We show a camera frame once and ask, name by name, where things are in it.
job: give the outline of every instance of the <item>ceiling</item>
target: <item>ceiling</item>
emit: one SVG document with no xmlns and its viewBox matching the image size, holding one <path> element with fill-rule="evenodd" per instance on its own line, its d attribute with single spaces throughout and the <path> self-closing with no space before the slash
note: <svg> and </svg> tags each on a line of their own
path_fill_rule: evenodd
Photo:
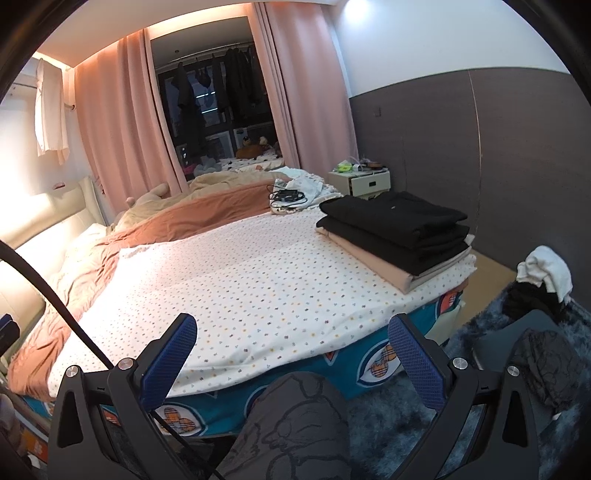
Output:
<svg viewBox="0 0 591 480">
<path fill-rule="evenodd" d="M 244 0 L 88 0 L 49 36 L 39 52 L 74 67 L 142 28 L 178 15 Z M 333 5 L 337 0 L 298 0 Z"/>
<path fill-rule="evenodd" d="M 152 40 L 154 66 L 159 68 L 186 55 L 252 40 L 246 17 L 195 25 Z"/>
</svg>

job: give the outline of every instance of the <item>wooden floor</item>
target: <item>wooden floor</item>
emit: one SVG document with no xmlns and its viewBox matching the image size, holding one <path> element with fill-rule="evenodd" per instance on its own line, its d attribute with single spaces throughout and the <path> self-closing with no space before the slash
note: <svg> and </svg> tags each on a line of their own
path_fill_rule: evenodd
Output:
<svg viewBox="0 0 591 480">
<path fill-rule="evenodd" d="M 474 315 L 480 313 L 507 284 L 515 280 L 515 272 L 494 260 L 473 251 L 476 255 L 476 272 L 470 277 L 462 299 L 466 306 L 457 318 L 460 327 Z"/>
</svg>

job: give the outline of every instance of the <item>orange blanket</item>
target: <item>orange blanket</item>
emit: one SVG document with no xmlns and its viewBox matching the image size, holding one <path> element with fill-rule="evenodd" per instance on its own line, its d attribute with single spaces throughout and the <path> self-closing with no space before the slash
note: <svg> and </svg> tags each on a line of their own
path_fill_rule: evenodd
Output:
<svg viewBox="0 0 591 480">
<path fill-rule="evenodd" d="M 188 238 L 268 212 L 267 187 L 271 184 L 273 180 L 260 181 L 179 203 L 127 230 L 108 235 L 79 258 L 66 258 L 64 266 L 68 268 L 62 268 L 51 286 L 79 321 L 113 278 L 119 250 Z M 45 315 L 12 358 L 8 371 L 10 390 L 51 401 L 47 378 L 69 336 L 66 322 L 48 304 Z"/>
</svg>

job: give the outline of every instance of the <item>metal screw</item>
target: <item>metal screw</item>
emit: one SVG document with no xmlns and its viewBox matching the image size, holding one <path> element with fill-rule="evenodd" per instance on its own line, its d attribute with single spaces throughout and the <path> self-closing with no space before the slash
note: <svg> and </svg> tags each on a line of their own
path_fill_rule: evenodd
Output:
<svg viewBox="0 0 591 480">
<path fill-rule="evenodd" d="M 66 369 L 66 376 L 67 377 L 75 377 L 76 375 L 78 375 L 78 367 L 75 365 L 72 365 L 71 367 L 68 367 Z"/>
<path fill-rule="evenodd" d="M 468 362 L 459 356 L 457 356 L 453 359 L 452 364 L 458 370 L 465 370 L 466 368 L 468 368 Z"/>
<path fill-rule="evenodd" d="M 121 370 L 129 370 L 132 366 L 134 366 L 134 359 L 133 358 L 124 358 L 123 360 L 119 361 L 117 366 Z"/>
<path fill-rule="evenodd" d="M 519 376 L 519 369 L 515 365 L 509 365 L 507 367 L 507 372 L 512 377 L 518 377 Z"/>
</svg>

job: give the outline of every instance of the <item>white polka dot bed sheet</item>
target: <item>white polka dot bed sheet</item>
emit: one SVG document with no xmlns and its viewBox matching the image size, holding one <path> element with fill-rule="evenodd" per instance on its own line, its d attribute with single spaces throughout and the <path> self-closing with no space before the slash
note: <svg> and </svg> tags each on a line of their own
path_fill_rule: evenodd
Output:
<svg viewBox="0 0 591 480">
<path fill-rule="evenodd" d="M 120 252 L 113 280 L 80 320 L 112 362 L 137 357 L 181 313 L 198 338 L 169 397 L 215 392 L 270 369 L 342 349 L 396 313 L 437 300 L 475 271 L 465 259 L 402 294 L 314 229 L 318 208 L 270 213 L 181 241 Z M 104 369 L 71 335 L 51 370 Z"/>
<path fill-rule="evenodd" d="M 219 161 L 222 171 L 233 170 L 237 172 L 252 170 L 273 170 L 282 167 L 282 157 L 276 155 L 261 155 L 257 158 L 221 158 Z"/>
</svg>

